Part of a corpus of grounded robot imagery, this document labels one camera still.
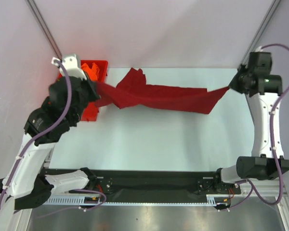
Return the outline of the dark red t shirt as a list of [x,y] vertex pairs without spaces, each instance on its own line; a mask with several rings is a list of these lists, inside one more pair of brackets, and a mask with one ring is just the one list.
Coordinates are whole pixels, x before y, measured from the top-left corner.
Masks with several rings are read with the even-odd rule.
[[149,108],[193,112],[208,115],[229,87],[208,91],[206,88],[182,88],[147,84],[142,69],[131,68],[115,86],[97,82],[101,99],[94,104],[114,104],[119,109],[143,105]]

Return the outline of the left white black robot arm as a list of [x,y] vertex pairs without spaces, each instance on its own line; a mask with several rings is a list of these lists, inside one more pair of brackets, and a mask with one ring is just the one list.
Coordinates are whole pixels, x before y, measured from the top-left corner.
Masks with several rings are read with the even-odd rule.
[[99,98],[96,84],[88,77],[61,77],[49,86],[49,96],[28,117],[14,166],[0,179],[0,209],[5,195],[15,199],[15,210],[22,210],[42,205],[53,194],[95,190],[97,177],[86,167],[60,175],[43,175],[40,170],[61,136]]

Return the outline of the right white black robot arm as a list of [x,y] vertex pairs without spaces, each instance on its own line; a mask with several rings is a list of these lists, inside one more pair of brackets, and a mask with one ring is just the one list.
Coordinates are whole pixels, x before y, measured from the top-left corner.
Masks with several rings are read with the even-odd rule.
[[266,65],[250,69],[242,64],[229,84],[229,88],[246,96],[254,125],[254,142],[250,156],[240,156],[234,166],[220,169],[220,177],[212,181],[218,193],[228,190],[230,183],[244,179],[274,180],[279,176],[276,164],[282,173],[289,171],[279,133],[277,100],[283,93],[282,79],[270,71]]

